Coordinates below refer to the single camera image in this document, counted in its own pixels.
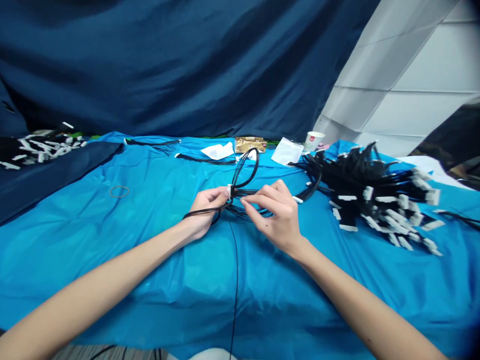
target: forearm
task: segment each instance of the forearm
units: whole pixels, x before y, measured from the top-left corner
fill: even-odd
[[[377,359],[446,359],[418,330],[309,242],[291,254]]]
[[[189,235],[180,223],[72,282],[0,337],[0,358],[49,359],[125,298]]]

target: white wall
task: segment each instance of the white wall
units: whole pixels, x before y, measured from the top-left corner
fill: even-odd
[[[480,94],[480,19],[468,0],[381,0],[315,124],[406,156]]]

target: left hand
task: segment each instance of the left hand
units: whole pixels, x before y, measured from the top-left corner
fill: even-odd
[[[220,207],[229,200],[229,197],[230,194],[226,186],[200,191],[193,201],[190,212]],[[216,213],[217,211],[212,211],[193,215],[181,221],[191,230],[190,241],[198,240],[207,233]]]

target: rubber band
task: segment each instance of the rubber band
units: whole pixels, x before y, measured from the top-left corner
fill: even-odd
[[[126,193],[125,195],[121,195],[121,196],[112,195],[112,190],[113,190],[113,189],[116,189],[116,188],[124,188],[124,189],[127,189],[128,191],[127,191],[127,193]],[[128,187],[122,186],[122,185],[114,186],[114,187],[112,187],[112,188],[110,189],[109,194],[110,194],[110,196],[111,196],[112,198],[124,198],[124,197],[126,197],[128,194],[130,194],[130,189],[129,189]]]

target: hand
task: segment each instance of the hand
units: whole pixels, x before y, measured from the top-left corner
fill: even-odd
[[[229,197],[230,194],[226,186],[200,191],[196,195],[190,211],[220,207],[228,201]],[[191,232],[188,238],[189,242],[198,240],[207,233],[216,213],[217,211],[212,211],[192,215],[181,221],[181,224],[185,224]]]
[[[250,219],[277,248],[293,255],[309,241],[300,234],[297,202],[282,180],[265,185],[255,195],[240,199]],[[270,210],[272,217],[262,217],[252,204]]]

